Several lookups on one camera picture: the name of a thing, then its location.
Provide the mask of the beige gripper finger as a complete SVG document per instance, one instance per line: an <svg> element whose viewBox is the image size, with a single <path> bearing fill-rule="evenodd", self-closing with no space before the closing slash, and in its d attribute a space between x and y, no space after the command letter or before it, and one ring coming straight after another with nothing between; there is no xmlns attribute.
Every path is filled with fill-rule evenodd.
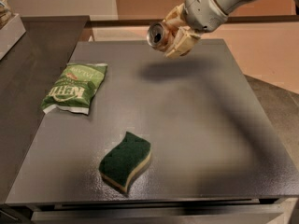
<svg viewBox="0 0 299 224"><path fill-rule="evenodd" d="M170 27L186 26L187 23L183 16L184 5L175 6L164 18L164 22Z"/></svg>
<svg viewBox="0 0 299 224"><path fill-rule="evenodd" d="M180 27L170 47L164 52L164 56L171 59L184 56L195 46L200 38L201 35L193 29Z"/></svg>

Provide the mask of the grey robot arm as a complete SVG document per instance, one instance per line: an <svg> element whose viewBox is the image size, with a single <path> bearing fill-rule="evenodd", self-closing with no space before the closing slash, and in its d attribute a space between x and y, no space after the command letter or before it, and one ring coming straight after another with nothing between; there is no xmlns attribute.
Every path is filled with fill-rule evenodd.
<svg viewBox="0 0 299 224"><path fill-rule="evenodd" d="M164 52L168 58L186 55L203 33L212 33L227 22L237 8L255 0L185 0L165 17L174 32L173 41Z"/></svg>

